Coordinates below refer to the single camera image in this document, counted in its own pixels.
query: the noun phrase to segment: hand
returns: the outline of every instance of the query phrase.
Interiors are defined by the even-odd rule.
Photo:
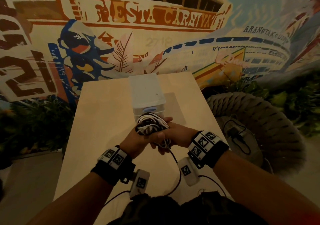
[[[197,134],[198,130],[188,128],[176,123],[168,123],[170,126],[170,129],[166,129],[160,132],[156,132],[154,134],[164,134],[165,139],[171,140],[171,146],[178,145],[182,147],[188,148],[191,144],[192,138]],[[151,143],[151,146],[153,149],[156,149],[157,145]],[[169,149],[162,148],[158,146],[158,151],[161,155],[164,155],[165,153],[169,153]]]
[[[172,117],[164,118],[165,122],[169,123],[173,120]],[[121,142],[120,149],[130,155],[132,159],[138,157],[146,148],[148,143],[161,143],[165,139],[163,132],[153,133],[149,136],[141,136],[135,131],[135,127],[130,131],[128,136]]]

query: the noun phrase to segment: painted wall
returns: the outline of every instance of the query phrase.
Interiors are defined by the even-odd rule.
[[[320,58],[320,0],[0,0],[0,108],[84,81],[190,71],[200,88]]]

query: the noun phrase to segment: floor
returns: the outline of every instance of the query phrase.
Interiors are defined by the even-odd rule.
[[[307,162],[284,180],[320,207],[320,137],[306,140]],[[1,225],[25,225],[49,204],[55,192],[62,154],[52,153],[20,159],[0,170],[5,197],[0,202]]]

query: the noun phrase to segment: container lid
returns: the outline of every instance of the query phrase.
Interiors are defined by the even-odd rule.
[[[155,73],[130,76],[132,107],[134,109],[162,105],[166,103]]]

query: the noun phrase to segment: table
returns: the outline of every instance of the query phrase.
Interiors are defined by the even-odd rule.
[[[219,125],[190,72],[158,75],[166,97],[165,116],[173,121],[198,130],[211,130],[224,141]],[[131,107],[131,92],[128,78],[85,82],[75,114],[66,154],[54,199],[64,194],[95,166],[97,158],[109,147],[118,145],[134,127]],[[188,150],[173,146],[177,160],[187,157]],[[169,193],[178,183],[179,170],[171,154],[160,155],[150,145],[133,161],[137,169],[150,172],[146,193],[159,196]],[[217,181],[230,196],[212,169],[204,167],[199,174]],[[121,182],[114,187],[110,198],[130,190],[132,182]],[[179,204],[195,198],[199,190],[220,191],[207,178],[201,178],[193,187],[188,187],[182,178],[177,190],[171,195]],[[106,225],[120,217],[130,202],[125,193],[110,202],[98,216],[95,224]]]

